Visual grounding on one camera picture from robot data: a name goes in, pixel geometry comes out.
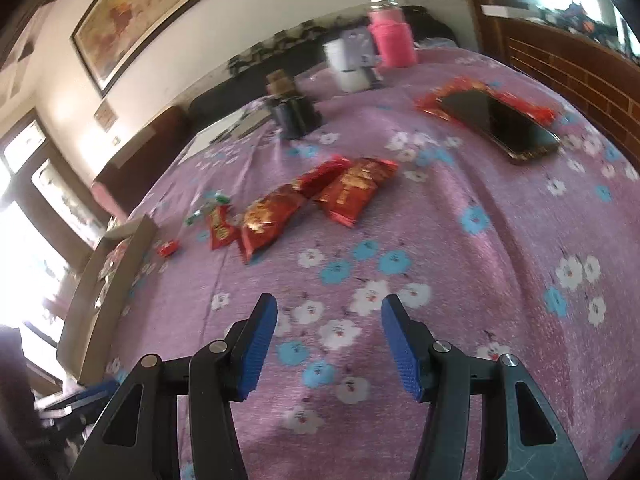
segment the wall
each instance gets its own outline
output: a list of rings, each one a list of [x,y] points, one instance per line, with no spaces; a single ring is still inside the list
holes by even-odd
[[[0,109],[0,126],[16,100],[34,94],[50,134],[81,178],[90,182],[113,155],[114,135],[129,139],[229,57],[279,30],[363,1],[202,0],[161,33],[113,86],[108,101],[120,119],[107,136],[93,118],[100,97],[69,40],[92,0],[58,0],[38,37],[20,93]],[[441,6],[436,16],[449,14],[463,46],[475,46],[466,5],[459,0],[451,5],[448,11]]]

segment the brown chair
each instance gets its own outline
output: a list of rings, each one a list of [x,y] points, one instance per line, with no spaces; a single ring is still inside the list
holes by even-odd
[[[192,138],[185,112],[177,106],[168,108],[120,148],[95,177],[91,185],[95,201],[125,221]]]

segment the cardboard box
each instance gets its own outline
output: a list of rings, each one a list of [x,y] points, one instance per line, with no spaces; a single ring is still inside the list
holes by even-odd
[[[149,216],[127,222],[107,231],[87,263],[76,293],[66,314],[56,358],[79,384],[90,386],[102,382],[113,333],[145,253],[158,228]],[[95,302],[102,289],[100,271],[117,245],[129,238],[113,281],[101,306]]]

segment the black picture frame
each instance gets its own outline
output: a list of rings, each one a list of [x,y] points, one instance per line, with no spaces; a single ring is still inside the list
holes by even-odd
[[[93,0],[91,2],[89,7],[87,8],[87,10],[82,15],[82,18],[80,19],[80,21],[76,25],[76,28],[74,29],[73,33],[71,34],[70,40],[71,40],[73,48],[74,48],[74,50],[76,52],[76,55],[80,59],[80,62],[82,64],[86,74],[88,75],[89,79],[91,80],[91,82],[94,85],[94,88],[96,89],[96,91],[98,92],[100,97],[104,98],[104,97],[106,97],[108,92],[111,90],[113,85],[118,81],[120,76],[122,76],[122,74],[125,72],[125,70],[140,55],[140,53],[142,53],[142,51],[145,50],[146,47],[148,47],[149,44],[156,37],[158,37],[159,34],[162,33],[162,31],[164,31],[169,25],[171,25],[185,11],[191,9],[191,7],[193,7],[195,4],[197,4],[200,0],[187,0],[180,7],[175,9],[174,12],[172,12],[171,15],[167,17],[167,19],[165,19],[161,23],[158,23],[156,28],[136,48],[132,49],[129,53],[127,53],[124,62],[115,70],[115,72],[113,72],[113,75],[111,75],[111,78],[109,79],[107,84],[104,86],[104,88],[102,88],[100,86],[100,83],[94,77],[94,74],[92,73],[92,71],[91,71],[91,69],[90,69],[90,67],[89,67],[89,65],[87,63],[87,60],[82,55],[82,51],[81,51],[80,47],[78,46],[78,42],[76,40],[76,36],[78,35],[78,31],[82,27],[82,24],[86,21],[87,17],[89,16],[89,14],[91,13],[93,8],[96,6],[96,4],[99,1],[100,0]]]

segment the painting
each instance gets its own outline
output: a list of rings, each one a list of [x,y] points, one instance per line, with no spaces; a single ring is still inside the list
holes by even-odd
[[[72,35],[102,97],[135,57],[199,0],[94,0]]]

